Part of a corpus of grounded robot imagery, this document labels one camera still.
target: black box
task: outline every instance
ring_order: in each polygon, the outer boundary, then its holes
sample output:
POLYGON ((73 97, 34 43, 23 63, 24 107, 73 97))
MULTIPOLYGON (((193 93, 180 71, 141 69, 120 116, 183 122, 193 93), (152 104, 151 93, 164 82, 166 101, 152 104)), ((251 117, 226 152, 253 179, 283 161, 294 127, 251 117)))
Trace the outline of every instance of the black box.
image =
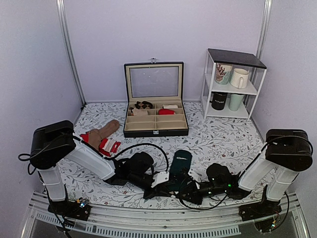
POLYGON ((124 123, 124 137, 188 135, 183 106, 184 62, 127 63, 124 65, 129 105, 124 123), (150 102, 152 109, 142 109, 147 116, 133 116, 137 102, 150 102), (173 115, 159 115, 163 105, 177 105, 173 115))

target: floral pattern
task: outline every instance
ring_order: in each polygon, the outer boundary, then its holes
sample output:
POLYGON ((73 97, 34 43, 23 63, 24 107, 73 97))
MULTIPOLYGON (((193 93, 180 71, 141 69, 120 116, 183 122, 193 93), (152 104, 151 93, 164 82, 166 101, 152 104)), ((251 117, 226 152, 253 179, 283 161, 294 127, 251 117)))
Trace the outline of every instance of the floral pattern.
MULTIPOLYGON (((117 119, 120 122, 120 129, 110 138, 122 143, 118 151, 138 143, 153 143, 159 145, 167 153, 171 164, 173 155, 177 150, 187 150, 193 155, 191 168, 202 176, 202 180, 207 179, 206 169, 212 163, 228 166, 232 174, 240 172, 253 160, 263 145, 251 121, 228 118, 203 119, 200 103, 184 103, 184 108, 189 126, 188 136, 124 138, 126 103, 86 105, 75 125, 75 131, 78 134, 85 133, 93 128, 101 128, 112 119, 117 119)), ((147 152, 153 157, 156 171, 165 170, 165 159, 161 152, 154 147, 133 148, 125 152, 122 158, 131 157, 140 151, 147 152)), ((70 199, 86 197, 91 203, 117 207, 184 208, 177 199, 170 197, 155 197, 144 200, 143 191, 140 188, 130 183, 125 186, 109 185, 89 170, 67 159, 60 161, 58 165, 70 199)), ((227 199, 221 205, 260 200, 263 185, 271 179, 272 174, 267 175, 243 200, 227 199)), ((216 205, 221 196, 215 196, 213 199, 205 198, 201 207, 216 205)))

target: white wall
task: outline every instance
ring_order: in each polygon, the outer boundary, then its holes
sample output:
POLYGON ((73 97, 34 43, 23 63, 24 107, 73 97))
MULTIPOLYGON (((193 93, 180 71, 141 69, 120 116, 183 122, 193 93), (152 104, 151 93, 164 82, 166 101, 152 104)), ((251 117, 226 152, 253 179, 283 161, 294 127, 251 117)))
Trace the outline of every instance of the white wall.
POLYGON ((125 63, 184 61, 198 100, 207 48, 256 53, 264 0, 65 1, 86 100, 126 101, 125 63))
MULTIPOLYGON (((317 149, 317 1, 275 0, 262 62, 268 67, 253 119, 271 128, 305 130, 317 149)), ((311 237, 317 237, 317 161, 302 172, 295 191, 311 237)))
POLYGON ((33 131, 74 121, 80 101, 62 41, 55 1, 2 1, 0 7, 0 237, 17 238, 37 174, 27 175, 33 131))

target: black cup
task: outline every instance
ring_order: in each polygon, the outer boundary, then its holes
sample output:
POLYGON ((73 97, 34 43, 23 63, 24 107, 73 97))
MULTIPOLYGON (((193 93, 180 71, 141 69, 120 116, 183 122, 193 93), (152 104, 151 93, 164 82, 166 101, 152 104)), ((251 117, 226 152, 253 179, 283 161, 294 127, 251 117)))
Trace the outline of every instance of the black cup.
POLYGON ((216 110, 223 110, 228 93, 214 93, 211 106, 216 110))

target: cup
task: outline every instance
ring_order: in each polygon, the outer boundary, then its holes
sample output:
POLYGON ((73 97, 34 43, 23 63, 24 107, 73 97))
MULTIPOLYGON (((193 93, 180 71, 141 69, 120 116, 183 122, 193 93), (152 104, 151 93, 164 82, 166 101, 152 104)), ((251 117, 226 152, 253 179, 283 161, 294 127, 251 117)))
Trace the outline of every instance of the cup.
POLYGON ((211 102, 211 107, 216 110, 223 110, 224 105, 226 103, 228 93, 214 93, 212 102, 211 102))
POLYGON ((237 111, 242 103, 244 94, 231 94, 230 102, 229 102, 229 109, 232 111, 237 111))
POLYGON ((236 88, 246 88, 248 85, 249 72, 242 68, 235 68, 233 70, 230 84, 236 88))
POLYGON ((216 65, 216 83, 225 85, 229 82, 232 71, 232 65, 219 64, 216 65))

